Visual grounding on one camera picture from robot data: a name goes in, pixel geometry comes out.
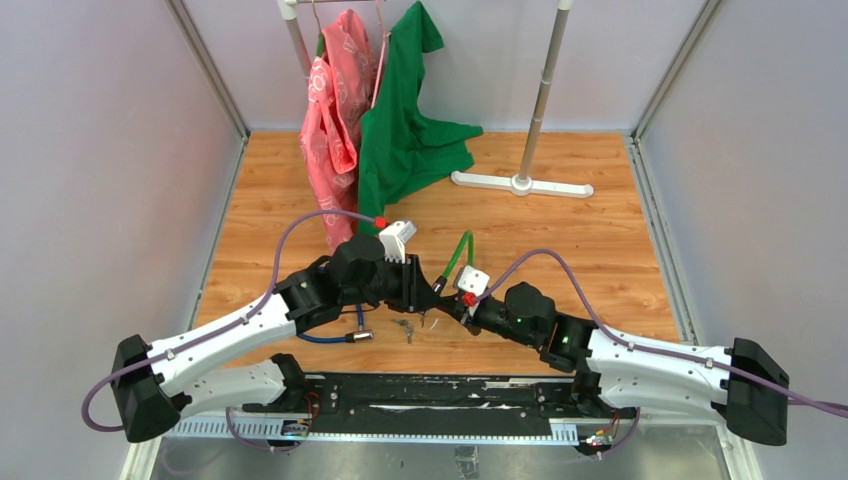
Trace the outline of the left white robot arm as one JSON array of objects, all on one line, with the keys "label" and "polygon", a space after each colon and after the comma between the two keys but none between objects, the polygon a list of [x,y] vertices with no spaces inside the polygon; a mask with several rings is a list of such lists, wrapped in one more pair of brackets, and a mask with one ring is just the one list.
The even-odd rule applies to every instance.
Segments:
[{"label": "left white robot arm", "polygon": [[131,443],[156,438],[181,419],[223,407],[273,404],[283,413],[306,400],[301,371],[277,354],[243,369],[225,363],[263,345],[336,320],[349,306],[385,306],[400,313],[445,307],[415,255],[389,256],[376,237],[356,234],[330,256],[276,283],[265,296],[195,330],[147,342],[140,335],[116,348],[110,387]]}]

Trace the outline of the green cable lock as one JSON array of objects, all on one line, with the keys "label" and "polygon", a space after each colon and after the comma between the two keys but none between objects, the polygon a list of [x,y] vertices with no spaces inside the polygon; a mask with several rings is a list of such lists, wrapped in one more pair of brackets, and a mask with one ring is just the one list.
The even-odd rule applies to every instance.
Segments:
[{"label": "green cable lock", "polygon": [[454,268],[457,266],[462,255],[465,255],[465,260],[468,265],[472,265],[474,263],[475,240],[473,232],[471,230],[466,230],[463,233],[449,261],[443,268],[442,273],[433,282],[432,288],[435,293],[440,293],[444,289],[449,276],[451,275]]}]

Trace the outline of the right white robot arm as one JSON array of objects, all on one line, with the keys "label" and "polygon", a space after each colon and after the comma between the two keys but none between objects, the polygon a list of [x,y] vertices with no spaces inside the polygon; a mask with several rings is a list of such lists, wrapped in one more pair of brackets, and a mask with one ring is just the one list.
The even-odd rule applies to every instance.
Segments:
[{"label": "right white robot arm", "polygon": [[559,312],[553,299],[526,282],[510,287],[503,299],[479,300],[461,291],[445,302],[470,332],[486,330],[531,347],[543,363],[573,374],[571,403],[584,417],[664,410],[722,419],[732,433],[761,445],[787,442],[789,401],[763,383],[788,387],[789,376],[753,340],[684,346],[601,329]]}]

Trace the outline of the blue cable lock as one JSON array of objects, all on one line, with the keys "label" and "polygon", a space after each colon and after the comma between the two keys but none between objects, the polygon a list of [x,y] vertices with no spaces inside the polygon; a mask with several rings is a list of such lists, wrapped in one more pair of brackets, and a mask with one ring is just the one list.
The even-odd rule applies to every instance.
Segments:
[{"label": "blue cable lock", "polygon": [[342,311],[339,319],[313,328],[297,337],[306,342],[322,345],[354,344],[374,339],[374,333],[366,326],[369,308],[356,305]]}]

